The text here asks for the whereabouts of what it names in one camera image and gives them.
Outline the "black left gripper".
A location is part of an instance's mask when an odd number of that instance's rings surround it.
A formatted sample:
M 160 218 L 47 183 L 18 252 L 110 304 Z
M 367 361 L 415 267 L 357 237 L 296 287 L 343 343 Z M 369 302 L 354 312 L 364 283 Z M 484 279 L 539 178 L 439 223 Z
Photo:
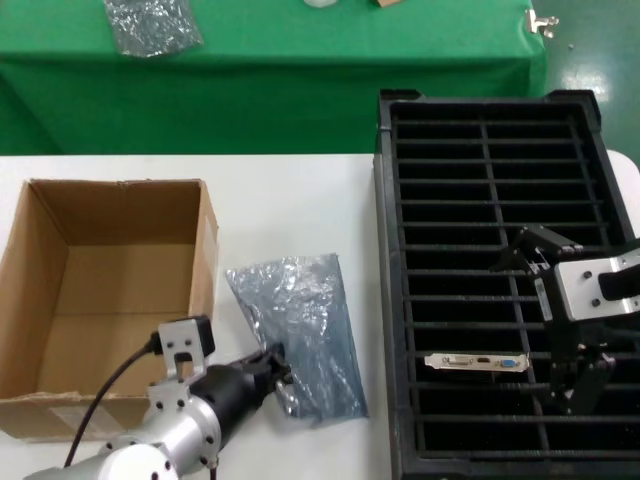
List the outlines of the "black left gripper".
M 222 436 L 232 436 L 274 391 L 293 399 L 291 367 L 282 343 L 273 343 L 236 362 L 212 365 L 196 382 L 196 396 L 215 413 Z

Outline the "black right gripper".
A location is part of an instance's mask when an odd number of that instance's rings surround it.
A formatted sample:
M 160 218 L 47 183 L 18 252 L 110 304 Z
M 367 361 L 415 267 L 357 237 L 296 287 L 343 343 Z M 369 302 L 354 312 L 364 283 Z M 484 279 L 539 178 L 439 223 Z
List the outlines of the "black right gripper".
M 579 258 L 584 247 L 542 225 L 521 227 L 489 270 L 522 271 L 539 276 L 565 260 Z M 566 415 L 587 415 L 596 407 L 616 367 L 597 349 L 583 350 L 582 331 L 566 318 L 546 322 L 550 345 L 548 403 Z

